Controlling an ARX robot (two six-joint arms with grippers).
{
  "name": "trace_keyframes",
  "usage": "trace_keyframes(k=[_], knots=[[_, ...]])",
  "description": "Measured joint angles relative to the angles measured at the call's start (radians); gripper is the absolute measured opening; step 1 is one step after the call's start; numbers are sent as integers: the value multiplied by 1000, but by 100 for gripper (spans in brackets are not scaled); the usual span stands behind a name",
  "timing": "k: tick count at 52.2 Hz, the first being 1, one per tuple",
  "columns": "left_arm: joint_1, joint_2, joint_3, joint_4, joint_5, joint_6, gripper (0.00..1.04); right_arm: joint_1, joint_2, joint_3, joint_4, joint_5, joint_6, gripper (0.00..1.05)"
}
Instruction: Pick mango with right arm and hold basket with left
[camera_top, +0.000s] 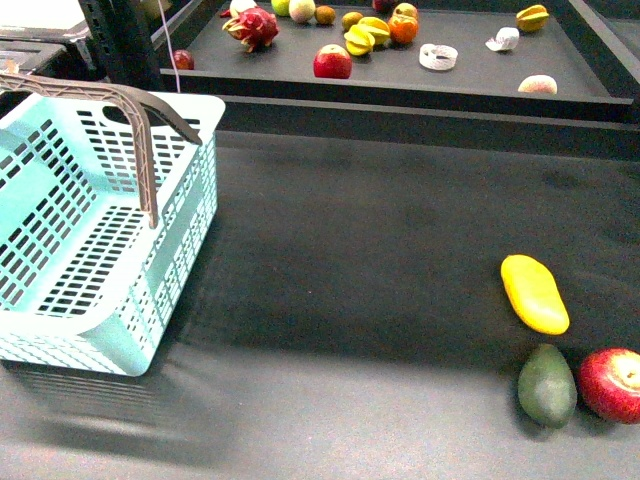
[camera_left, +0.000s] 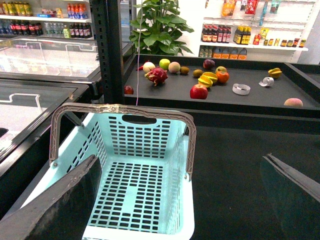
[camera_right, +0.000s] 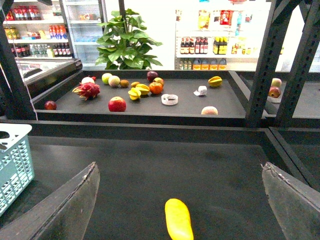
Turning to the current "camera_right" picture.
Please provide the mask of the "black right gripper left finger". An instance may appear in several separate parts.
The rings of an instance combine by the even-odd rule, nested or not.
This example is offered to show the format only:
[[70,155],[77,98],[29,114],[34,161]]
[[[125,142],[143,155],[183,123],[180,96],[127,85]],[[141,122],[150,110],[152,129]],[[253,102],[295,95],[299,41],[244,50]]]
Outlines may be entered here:
[[100,184],[96,162],[0,231],[2,240],[82,240]]

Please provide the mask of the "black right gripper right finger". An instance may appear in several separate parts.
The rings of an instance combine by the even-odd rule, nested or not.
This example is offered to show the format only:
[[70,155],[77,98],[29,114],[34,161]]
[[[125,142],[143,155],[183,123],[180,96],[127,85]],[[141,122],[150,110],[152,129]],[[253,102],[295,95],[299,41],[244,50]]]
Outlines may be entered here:
[[320,192],[270,162],[262,167],[268,203],[287,240],[320,238]]

